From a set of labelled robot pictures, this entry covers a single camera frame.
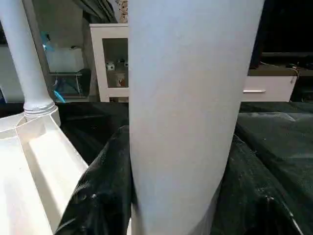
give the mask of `white pole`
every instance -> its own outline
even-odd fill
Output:
[[[0,0],[0,20],[24,93],[26,116],[54,111],[56,106],[47,92],[22,0]]]
[[[208,235],[263,0],[129,2],[133,235]]]

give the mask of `white column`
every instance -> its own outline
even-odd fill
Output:
[[[208,235],[263,0],[132,0],[133,235]]]
[[[24,93],[25,114],[37,117],[54,111],[22,0],[0,0],[0,20]]]

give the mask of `black fabric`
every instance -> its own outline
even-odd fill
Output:
[[[211,235],[301,233],[311,234],[302,211],[254,152],[234,136]]]
[[[24,112],[23,104],[0,104],[0,118]]]
[[[129,129],[124,126],[79,180],[55,235],[125,235],[131,191]]]
[[[113,8],[107,0],[73,0],[89,14],[90,23],[117,23]]]
[[[309,103],[292,102],[242,102],[240,113],[307,113],[313,108]]]

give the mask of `black tarp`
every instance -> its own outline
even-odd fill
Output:
[[[310,231],[297,203],[235,135],[211,235],[302,235]]]
[[[307,112],[312,107],[303,108]],[[313,115],[241,113],[237,133],[297,205],[294,213],[301,211],[313,231]]]
[[[87,164],[98,156],[119,127],[128,125],[128,106],[122,103],[61,104],[61,129]]]

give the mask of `white drawer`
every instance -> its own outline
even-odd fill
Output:
[[[295,76],[247,76],[242,101],[289,101]]]

